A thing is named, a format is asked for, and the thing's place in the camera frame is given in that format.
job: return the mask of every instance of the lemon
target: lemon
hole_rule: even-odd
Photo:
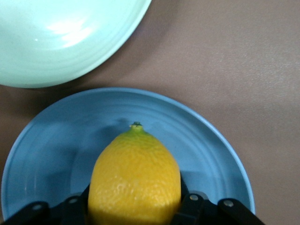
[[[92,225],[166,225],[180,206],[180,170],[139,122],[98,157],[90,182]]]

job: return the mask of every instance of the light green bowl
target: light green bowl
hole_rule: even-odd
[[[113,55],[151,0],[0,1],[0,84],[54,86]]]

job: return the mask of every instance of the brown table surface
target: brown table surface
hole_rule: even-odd
[[[50,88],[0,86],[0,170],[19,133],[73,93],[132,87],[169,96],[210,121],[250,178],[257,216],[300,221],[300,1],[154,0],[105,63]]]

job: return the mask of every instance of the metal screw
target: metal screw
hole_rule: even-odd
[[[225,200],[223,203],[224,203],[225,206],[228,206],[228,207],[232,207],[233,206],[233,202],[230,201],[230,200]]]
[[[77,198],[72,198],[72,199],[69,200],[69,203],[70,203],[70,204],[73,204],[73,203],[75,203],[75,202],[77,202],[77,201],[78,201]]]
[[[197,201],[198,200],[198,196],[197,195],[190,195],[189,199],[193,200],[193,201]]]
[[[34,205],[31,209],[32,210],[40,210],[42,208],[42,205],[41,204],[37,204],[37,205]]]

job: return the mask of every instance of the plate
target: plate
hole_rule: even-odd
[[[100,88],[54,103],[20,133],[3,173],[4,218],[32,201],[54,206],[82,192],[101,151],[134,121],[169,149],[190,190],[204,192],[213,203],[236,198],[255,213],[245,168],[205,118],[157,93]]]
[[[0,84],[54,86],[112,56],[151,0],[4,0],[0,2]]]

